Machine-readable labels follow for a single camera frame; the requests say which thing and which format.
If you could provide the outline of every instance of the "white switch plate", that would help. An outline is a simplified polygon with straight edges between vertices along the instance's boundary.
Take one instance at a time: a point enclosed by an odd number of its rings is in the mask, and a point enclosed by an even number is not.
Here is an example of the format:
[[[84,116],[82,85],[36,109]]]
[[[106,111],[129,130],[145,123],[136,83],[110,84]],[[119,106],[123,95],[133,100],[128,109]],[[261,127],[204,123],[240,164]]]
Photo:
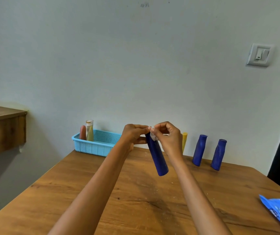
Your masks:
[[[258,49],[266,50],[266,51],[263,51],[264,53],[267,53],[269,50],[268,55],[262,56],[260,59],[257,59]],[[247,65],[268,67],[271,64],[274,52],[275,52],[275,45],[273,45],[273,44],[254,43],[254,44],[252,44],[252,47],[250,50]]]

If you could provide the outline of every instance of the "person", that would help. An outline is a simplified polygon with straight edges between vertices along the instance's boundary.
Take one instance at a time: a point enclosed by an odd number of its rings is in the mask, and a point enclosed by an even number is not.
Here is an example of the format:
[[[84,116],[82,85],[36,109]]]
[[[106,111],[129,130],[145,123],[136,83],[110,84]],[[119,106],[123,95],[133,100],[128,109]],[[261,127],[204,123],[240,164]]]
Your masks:
[[[198,234],[231,234],[226,224],[190,173],[182,154],[182,134],[170,122],[154,126],[127,124],[122,136],[97,172],[53,226],[49,235],[94,234],[122,166],[134,144],[145,144],[142,134],[152,133],[161,142],[173,165]]]

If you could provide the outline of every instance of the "white bottle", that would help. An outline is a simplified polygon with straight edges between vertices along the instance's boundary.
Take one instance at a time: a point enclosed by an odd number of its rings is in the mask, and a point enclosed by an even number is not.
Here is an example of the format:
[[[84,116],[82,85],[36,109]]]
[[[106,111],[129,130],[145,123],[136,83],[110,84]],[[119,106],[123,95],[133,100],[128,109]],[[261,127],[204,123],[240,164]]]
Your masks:
[[[86,121],[86,137],[87,141],[93,142],[93,120]]]

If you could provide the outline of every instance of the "person's left hand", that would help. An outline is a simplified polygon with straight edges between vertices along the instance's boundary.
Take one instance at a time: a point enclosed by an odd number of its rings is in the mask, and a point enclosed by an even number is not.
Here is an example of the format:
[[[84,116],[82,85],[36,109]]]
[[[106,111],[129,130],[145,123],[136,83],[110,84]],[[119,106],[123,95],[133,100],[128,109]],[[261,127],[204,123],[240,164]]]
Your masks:
[[[130,144],[130,151],[133,150],[134,144],[146,144],[145,137],[141,137],[142,134],[147,134],[151,130],[151,127],[140,124],[126,124],[122,131],[122,136],[119,141]]]

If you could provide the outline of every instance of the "forearm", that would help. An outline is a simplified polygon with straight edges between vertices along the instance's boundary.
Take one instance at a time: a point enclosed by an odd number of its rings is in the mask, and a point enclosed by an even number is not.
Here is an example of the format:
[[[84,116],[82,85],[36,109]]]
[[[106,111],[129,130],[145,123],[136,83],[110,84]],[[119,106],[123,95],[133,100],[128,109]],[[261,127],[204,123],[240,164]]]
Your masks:
[[[228,227],[216,214],[212,204],[209,202],[198,185],[188,166],[182,157],[173,160],[173,166],[178,175],[181,188],[191,217],[199,234],[231,234]]]
[[[118,142],[49,235],[94,234],[118,179],[129,146]]]

